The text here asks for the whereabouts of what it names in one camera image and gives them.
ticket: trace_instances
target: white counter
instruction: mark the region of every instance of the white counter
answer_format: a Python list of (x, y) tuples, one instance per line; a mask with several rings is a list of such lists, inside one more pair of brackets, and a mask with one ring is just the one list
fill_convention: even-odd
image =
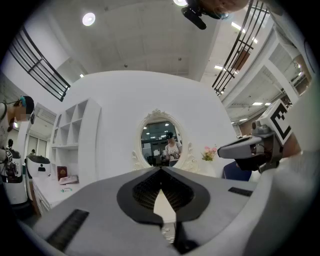
[[(33, 177), (32, 182), (35, 199), (41, 214), (48, 212), (81, 188), (79, 183), (60, 185), (57, 180), (51, 179), (45, 173), (39, 173), (38, 177)], [(72, 191), (63, 192), (63, 189), (66, 188), (70, 188)]]

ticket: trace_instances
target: black slot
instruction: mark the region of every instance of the black slot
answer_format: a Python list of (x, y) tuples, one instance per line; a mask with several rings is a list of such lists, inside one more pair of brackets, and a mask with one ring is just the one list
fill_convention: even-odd
[(46, 241), (63, 252), (74, 238), (82, 224), (88, 217), (89, 212), (75, 209), (46, 239)]
[(229, 192), (236, 193), (245, 197), (250, 197), (253, 191), (238, 188), (238, 187), (232, 187), (228, 190)]

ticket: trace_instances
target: white curved wall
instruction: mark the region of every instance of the white curved wall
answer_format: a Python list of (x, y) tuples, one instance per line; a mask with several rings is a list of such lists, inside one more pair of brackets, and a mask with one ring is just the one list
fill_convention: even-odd
[[(98, 179), (133, 169), (132, 151), (137, 127), (157, 108), (175, 117), (184, 127), (188, 138), (182, 142), (192, 142), (194, 156), (205, 175), (214, 174), (205, 169), (207, 165), (201, 160), (204, 147), (215, 144), (219, 147), (237, 138), (214, 90), (187, 78), (146, 71), (86, 75), (71, 87), (61, 110), (87, 98), (102, 107), (96, 139)], [(222, 175), (223, 166), (230, 162), (216, 157), (212, 164), (218, 177)]]

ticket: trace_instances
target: ornate mirror frame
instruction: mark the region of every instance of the ornate mirror frame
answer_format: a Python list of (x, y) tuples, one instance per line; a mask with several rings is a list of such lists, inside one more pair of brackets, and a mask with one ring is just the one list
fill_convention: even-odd
[(148, 164), (148, 162), (142, 155), (141, 134), (147, 124), (152, 123), (152, 121), (155, 121), (157, 119), (166, 119), (170, 121), (178, 129), (182, 138), (182, 153), (174, 167), (193, 173), (198, 172), (198, 162), (193, 155), (191, 142), (187, 143), (188, 138), (185, 130), (173, 116), (167, 114), (166, 112), (161, 112), (157, 108), (153, 110), (152, 113), (149, 113), (137, 128), (137, 133), (134, 141), (134, 150), (132, 151), (133, 171), (151, 167), (151, 165)]

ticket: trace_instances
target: white shelf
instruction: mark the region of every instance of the white shelf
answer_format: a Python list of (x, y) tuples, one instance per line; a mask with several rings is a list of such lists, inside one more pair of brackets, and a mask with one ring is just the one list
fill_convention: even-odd
[(58, 179), (57, 167), (63, 166), (68, 176), (78, 175), (81, 186), (97, 180), (92, 163), (100, 111), (101, 106), (89, 98), (57, 116), (51, 135), (52, 179)]
[(87, 106), (88, 100), (85, 100), (78, 105), (76, 105), (76, 108), (73, 113), (72, 121), (76, 121), (78, 119), (81, 119), (84, 116), (86, 106)]
[(56, 129), (58, 129), (59, 125), (60, 125), (60, 121), (61, 121), (61, 114), (58, 117), (58, 121), (56, 122)]
[(79, 133), (81, 128), (82, 119), (78, 119), (72, 122), (68, 134), (68, 144), (77, 144), (79, 142)]

